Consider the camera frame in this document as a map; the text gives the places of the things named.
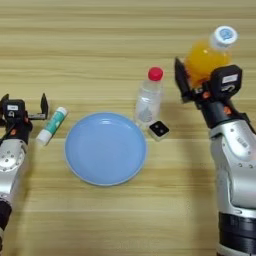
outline orange bottle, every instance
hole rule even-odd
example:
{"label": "orange bottle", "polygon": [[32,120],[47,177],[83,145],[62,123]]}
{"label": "orange bottle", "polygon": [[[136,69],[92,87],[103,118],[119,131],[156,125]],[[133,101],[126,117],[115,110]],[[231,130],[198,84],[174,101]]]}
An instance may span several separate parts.
{"label": "orange bottle", "polygon": [[214,69],[230,63],[229,49],[237,37],[237,32],[232,27],[220,26],[208,40],[200,40],[193,45],[185,60],[192,88],[198,88],[209,80]]}

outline light blue plate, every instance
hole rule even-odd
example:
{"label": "light blue plate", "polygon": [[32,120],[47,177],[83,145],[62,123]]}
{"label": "light blue plate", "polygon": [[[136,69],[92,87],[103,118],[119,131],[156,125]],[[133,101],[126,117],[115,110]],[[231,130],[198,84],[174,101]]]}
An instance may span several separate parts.
{"label": "light blue plate", "polygon": [[128,118],[96,113],[70,130],[65,154],[71,170],[82,180],[112,186],[133,178],[147,155],[143,133]]}

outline water bottle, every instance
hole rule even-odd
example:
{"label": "water bottle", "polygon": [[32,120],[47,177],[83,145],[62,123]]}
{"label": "water bottle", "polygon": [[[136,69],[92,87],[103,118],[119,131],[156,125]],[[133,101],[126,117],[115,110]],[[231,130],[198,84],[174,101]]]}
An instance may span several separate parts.
{"label": "water bottle", "polygon": [[214,69],[230,64],[230,47],[237,37],[232,27],[220,26],[208,39],[199,40],[193,45],[185,60],[192,88],[198,88],[210,80]]}
{"label": "water bottle", "polygon": [[163,94],[163,70],[153,67],[148,72],[148,79],[139,89],[135,110],[135,122],[142,129],[157,121]]}

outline glue stick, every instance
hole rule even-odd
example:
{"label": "glue stick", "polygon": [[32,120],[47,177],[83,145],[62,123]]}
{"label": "glue stick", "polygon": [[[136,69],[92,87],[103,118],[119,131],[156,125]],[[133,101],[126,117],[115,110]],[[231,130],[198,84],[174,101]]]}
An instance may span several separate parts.
{"label": "glue stick", "polygon": [[58,130],[60,124],[65,119],[68,111],[63,108],[59,107],[53,114],[51,120],[47,123],[44,129],[38,134],[36,140],[40,142],[42,145],[47,145],[54,133]]}

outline wooden table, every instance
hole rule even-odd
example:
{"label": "wooden table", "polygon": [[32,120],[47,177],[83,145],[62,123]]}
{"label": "wooden table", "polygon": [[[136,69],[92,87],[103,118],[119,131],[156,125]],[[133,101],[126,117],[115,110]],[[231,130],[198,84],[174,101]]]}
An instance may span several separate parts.
{"label": "wooden table", "polygon": [[[253,0],[2,0],[1,95],[39,111],[45,92],[51,111],[69,115],[39,149],[34,123],[30,171],[5,236],[7,256],[215,255],[217,211],[208,131],[193,104],[182,105],[173,77],[175,56],[218,25],[240,35],[234,62],[244,87],[234,102],[256,125],[256,2]],[[133,116],[149,67],[165,70],[162,120],[171,134],[148,138],[144,169],[112,188],[88,185],[68,169],[68,130],[97,111]]]}

